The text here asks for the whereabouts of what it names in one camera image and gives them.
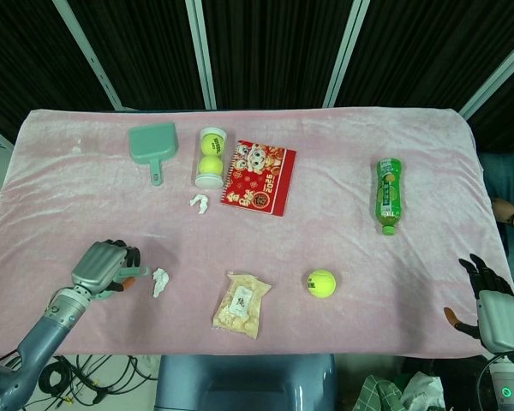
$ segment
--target person's arm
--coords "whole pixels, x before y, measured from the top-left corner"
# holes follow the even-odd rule
[[[503,199],[493,199],[493,214],[495,215],[495,219],[499,223],[510,223],[514,226],[514,218],[511,221],[512,216],[514,216],[514,205]]]

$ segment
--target black curtain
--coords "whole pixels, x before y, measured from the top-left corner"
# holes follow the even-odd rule
[[[220,109],[321,107],[346,0],[204,0]]]
[[[514,74],[469,119],[479,150],[514,150]]]
[[[184,0],[69,0],[122,104],[204,109]]]
[[[0,0],[0,133],[41,108],[112,110],[51,1]]]
[[[460,110],[513,48],[513,0],[373,0],[337,105]]]

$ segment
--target dustpan handle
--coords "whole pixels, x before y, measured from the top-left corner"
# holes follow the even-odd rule
[[[151,165],[151,182],[154,186],[162,184],[162,170],[160,169],[160,160],[153,158],[150,161]]]

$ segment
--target person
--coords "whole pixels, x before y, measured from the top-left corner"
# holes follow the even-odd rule
[[[478,158],[514,281],[514,152],[481,152]]]

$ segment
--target yellow tennis ball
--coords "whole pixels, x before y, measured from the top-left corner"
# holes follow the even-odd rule
[[[218,134],[206,134],[200,148],[205,156],[220,156],[223,154],[224,139]]]
[[[316,270],[308,276],[308,291],[314,297],[327,298],[337,286],[335,277],[328,270]]]
[[[223,162],[219,157],[204,156],[198,164],[198,171],[201,174],[216,174],[221,176],[223,174]]]

